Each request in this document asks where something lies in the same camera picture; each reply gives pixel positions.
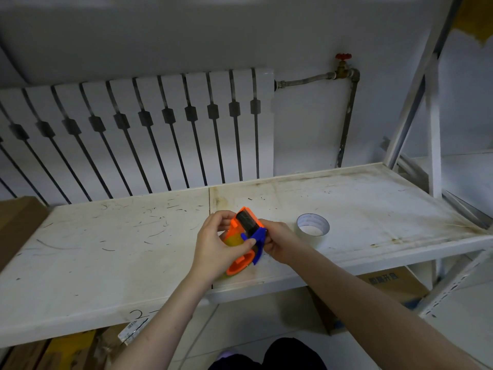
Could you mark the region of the yellow and brown cardboard box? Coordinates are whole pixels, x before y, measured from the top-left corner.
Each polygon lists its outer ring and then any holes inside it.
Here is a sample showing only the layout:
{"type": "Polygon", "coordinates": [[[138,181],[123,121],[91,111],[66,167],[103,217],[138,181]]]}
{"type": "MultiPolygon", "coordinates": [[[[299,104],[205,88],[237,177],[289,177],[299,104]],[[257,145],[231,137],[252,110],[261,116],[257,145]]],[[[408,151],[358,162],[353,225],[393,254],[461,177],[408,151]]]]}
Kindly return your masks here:
{"type": "Polygon", "coordinates": [[[98,330],[19,344],[0,355],[0,370],[96,370],[98,330]]]}

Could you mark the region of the person's left hand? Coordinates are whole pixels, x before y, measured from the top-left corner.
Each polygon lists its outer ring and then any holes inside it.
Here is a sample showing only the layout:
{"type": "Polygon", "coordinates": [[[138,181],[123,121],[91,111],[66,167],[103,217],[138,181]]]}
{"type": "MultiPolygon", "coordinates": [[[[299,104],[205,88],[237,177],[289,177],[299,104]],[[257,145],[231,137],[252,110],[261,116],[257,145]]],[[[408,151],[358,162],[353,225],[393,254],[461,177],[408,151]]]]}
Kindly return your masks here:
{"type": "Polygon", "coordinates": [[[187,279],[211,285],[235,261],[222,259],[226,244],[219,236],[219,232],[229,228],[234,217],[235,213],[228,210],[216,211],[207,217],[197,235],[194,259],[187,279]]]}

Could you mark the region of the white metal shelf frame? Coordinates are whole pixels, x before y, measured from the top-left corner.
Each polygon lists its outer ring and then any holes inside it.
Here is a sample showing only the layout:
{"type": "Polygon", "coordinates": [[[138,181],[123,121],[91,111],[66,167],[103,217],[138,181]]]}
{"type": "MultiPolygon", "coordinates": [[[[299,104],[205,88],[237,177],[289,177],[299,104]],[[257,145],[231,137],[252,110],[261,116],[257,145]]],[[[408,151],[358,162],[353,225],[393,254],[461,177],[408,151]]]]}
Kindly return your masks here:
{"type": "Polygon", "coordinates": [[[421,317],[428,316],[453,290],[458,287],[482,262],[493,257],[493,216],[488,216],[477,207],[445,189],[443,173],[443,149],[441,142],[454,142],[458,149],[464,134],[447,137],[443,123],[460,131],[474,123],[478,111],[473,106],[481,99],[491,103],[487,122],[490,127],[491,160],[487,167],[493,169],[493,0],[441,0],[440,8],[433,19],[420,61],[406,95],[399,116],[399,125],[386,149],[384,162],[387,167],[399,166],[411,182],[424,189],[433,197],[441,199],[467,220],[492,236],[486,247],[472,254],[461,255],[452,269],[440,274],[441,259],[432,261],[434,286],[430,294],[417,307],[421,317]],[[446,58],[444,50],[453,31],[472,38],[481,49],[491,49],[485,60],[477,60],[477,50],[467,54],[452,72],[452,59],[446,58]],[[424,170],[413,159],[404,154],[405,143],[412,124],[423,106],[426,125],[426,146],[428,155],[424,170]]]}

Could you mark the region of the person's right forearm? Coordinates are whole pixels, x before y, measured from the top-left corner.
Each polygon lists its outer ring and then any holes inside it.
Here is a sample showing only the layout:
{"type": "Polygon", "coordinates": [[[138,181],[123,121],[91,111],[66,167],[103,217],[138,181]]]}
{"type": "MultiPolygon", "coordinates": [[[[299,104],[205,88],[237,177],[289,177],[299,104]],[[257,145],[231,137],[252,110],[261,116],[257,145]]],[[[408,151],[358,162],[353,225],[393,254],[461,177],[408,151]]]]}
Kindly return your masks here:
{"type": "Polygon", "coordinates": [[[286,263],[382,370],[480,370],[414,312],[315,249],[295,247],[286,263]]]}

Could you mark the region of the clear packing tape roll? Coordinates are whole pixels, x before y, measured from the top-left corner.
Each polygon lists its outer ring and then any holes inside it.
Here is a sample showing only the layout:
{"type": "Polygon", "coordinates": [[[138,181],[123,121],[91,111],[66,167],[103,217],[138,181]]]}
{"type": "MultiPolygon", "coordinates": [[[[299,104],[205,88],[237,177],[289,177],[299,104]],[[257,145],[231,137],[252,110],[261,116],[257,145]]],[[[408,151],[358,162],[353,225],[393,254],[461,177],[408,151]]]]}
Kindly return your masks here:
{"type": "Polygon", "coordinates": [[[330,231],[329,222],[314,213],[301,214],[294,226],[295,234],[318,251],[325,247],[325,238],[330,231]]]}

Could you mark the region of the white paper label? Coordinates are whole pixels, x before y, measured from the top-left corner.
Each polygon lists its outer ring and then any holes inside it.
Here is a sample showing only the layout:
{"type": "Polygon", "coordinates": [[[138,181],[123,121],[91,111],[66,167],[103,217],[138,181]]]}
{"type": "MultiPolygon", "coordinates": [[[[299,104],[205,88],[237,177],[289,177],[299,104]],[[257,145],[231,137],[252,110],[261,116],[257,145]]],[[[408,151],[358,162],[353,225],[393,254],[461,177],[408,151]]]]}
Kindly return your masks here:
{"type": "Polygon", "coordinates": [[[127,324],[124,329],[118,334],[118,339],[120,340],[121,344],[125,346],[129,345],[140,333],[140,331],[147,325],[148,322],[149,317],[146,316],[127,324]]]}

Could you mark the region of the person's black trousers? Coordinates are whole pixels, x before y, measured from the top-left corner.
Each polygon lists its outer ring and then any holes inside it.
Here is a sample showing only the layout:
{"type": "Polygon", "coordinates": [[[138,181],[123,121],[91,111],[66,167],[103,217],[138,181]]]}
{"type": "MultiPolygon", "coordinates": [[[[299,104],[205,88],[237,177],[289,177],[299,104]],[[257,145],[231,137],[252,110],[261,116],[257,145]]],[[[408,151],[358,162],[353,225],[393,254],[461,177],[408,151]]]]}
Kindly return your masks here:
{"type": "Polygon", "coordinates": [[[313,349],[294,337],[282,337],[274,341],[262,362],[250,357],[222,352],[207,370],[328,370],[322,358],[313,349]]]}

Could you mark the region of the printed cardboard box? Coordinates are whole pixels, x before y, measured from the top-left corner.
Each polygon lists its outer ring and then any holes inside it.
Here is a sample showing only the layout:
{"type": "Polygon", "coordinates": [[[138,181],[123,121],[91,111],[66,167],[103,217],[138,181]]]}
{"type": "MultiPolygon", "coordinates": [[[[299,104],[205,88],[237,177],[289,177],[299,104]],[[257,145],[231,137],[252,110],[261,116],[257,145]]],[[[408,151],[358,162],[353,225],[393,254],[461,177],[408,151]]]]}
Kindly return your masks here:
{"type": "MultiPolygon", "coordinates": [[[[407,266],[361,274],[357,277],[384,292],[409,310],[414,310],[429,294],[428,288],[407,266]]],[[[346,331],[347,329],[342,321],[313,290],[308,288],[308,291],[327,334],[333,336],[346,331]]]]}

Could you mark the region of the metal water pipe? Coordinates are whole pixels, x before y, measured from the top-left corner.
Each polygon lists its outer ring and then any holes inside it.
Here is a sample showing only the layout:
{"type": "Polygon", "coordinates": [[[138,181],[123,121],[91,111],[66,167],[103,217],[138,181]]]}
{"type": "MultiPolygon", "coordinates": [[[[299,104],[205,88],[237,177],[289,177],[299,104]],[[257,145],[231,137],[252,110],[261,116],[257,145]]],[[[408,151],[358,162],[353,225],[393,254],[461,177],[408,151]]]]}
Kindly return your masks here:
{"type": "Polygon", "coordinates": [[[274,175],[336,166],[350,81],[320,80],[278,89],[274,114],[274,175]]]}

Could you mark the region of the white radiator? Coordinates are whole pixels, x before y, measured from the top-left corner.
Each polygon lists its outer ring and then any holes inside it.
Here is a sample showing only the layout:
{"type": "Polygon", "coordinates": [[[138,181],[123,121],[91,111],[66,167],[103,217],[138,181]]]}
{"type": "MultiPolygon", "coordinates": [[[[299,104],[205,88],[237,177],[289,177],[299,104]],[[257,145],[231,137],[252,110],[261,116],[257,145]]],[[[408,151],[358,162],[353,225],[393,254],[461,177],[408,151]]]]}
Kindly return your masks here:
{"type": "Polygon", "coordinates": [[[0,89],[0,200],[45,206],[271,178],[274,70],[0,89]]]}

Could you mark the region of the person's right hand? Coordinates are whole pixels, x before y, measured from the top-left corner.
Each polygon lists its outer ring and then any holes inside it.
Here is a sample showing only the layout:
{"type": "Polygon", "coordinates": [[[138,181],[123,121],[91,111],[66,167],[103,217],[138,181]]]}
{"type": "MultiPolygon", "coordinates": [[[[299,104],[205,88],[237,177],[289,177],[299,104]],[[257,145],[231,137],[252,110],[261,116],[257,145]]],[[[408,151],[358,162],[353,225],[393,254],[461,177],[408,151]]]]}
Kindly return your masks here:
{"type": "Polygon", "coordinates": [[[274,260],[290,265],[296,252],[303,246],[302,241],[288,225],[280,222],[280,240],[265,240],[263,249],[274,260]]]}

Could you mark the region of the person's left forearm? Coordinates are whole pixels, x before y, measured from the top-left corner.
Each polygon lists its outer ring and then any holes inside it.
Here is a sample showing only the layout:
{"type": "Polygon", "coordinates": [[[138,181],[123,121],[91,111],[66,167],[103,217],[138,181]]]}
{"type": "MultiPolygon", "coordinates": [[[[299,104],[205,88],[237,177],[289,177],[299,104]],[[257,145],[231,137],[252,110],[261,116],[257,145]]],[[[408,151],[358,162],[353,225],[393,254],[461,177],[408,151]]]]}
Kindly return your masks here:
{"type": "Polygon", "coordinates": [[[191,270],[109,370],[167,370],[182,335],[214,276],[191,270]]]}

